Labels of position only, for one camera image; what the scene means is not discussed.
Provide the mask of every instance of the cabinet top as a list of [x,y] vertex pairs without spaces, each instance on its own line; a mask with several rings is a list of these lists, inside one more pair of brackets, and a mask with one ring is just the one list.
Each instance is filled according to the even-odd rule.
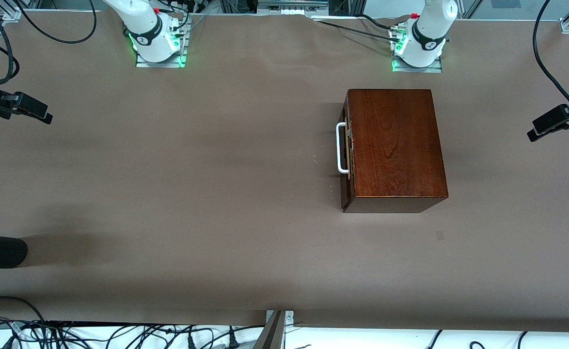
[[428,89],[347,92],[356,197],[448,197]]

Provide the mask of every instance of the brown wooden box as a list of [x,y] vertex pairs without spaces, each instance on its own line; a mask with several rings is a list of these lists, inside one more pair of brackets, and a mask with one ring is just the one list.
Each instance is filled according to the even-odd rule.
[[348,213],[418,213],[448,197],[428,89],[351,89],[337,126]]

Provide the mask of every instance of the white handle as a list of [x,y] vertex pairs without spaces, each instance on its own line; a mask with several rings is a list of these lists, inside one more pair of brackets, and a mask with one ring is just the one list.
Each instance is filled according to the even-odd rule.
[[338,129],[345,126],[347,126],[346,122],[336,124],[336,162],[338,164],[338,172],[344,175],[348,174],[349,170],[343,168],[343,164],[340,163],[340,133],[338,133]]

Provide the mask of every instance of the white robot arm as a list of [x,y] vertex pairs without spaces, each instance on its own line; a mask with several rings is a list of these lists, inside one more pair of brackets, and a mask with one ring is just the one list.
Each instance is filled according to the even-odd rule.
[[143,0],[103,0],[120,16],[138,54],[148,62],[162,62],[181,49],[177,18]]
[[407,21],[407,40],[395,53],[411,66],[431,65],[442,54],[446,33],[458,12],[455,0],[426,0],[420,17]]

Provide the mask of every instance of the table surface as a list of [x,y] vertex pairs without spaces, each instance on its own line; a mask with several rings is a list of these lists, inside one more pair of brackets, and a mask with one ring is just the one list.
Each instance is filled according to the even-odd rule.
[[[92,20],[32,18],[67,39]],[[279,307],[307,324],[569,329],[569,133],[526,137],[564,102],[532,22],[457,21],[444,72],[414,74],[391,72],[384,42],[302,16],[208,17],[186,68],[138,69],[116,14],[98,19],[74,46],[7,25],[21,71],[3,88],[54,121],[0,118],[0,235],[31,248],[0,294],[61,320]],[[539,46],[569,91],[569,35],[543,23]],[[432,90],[447,200],[340,212],[334,126],[352,88]]]

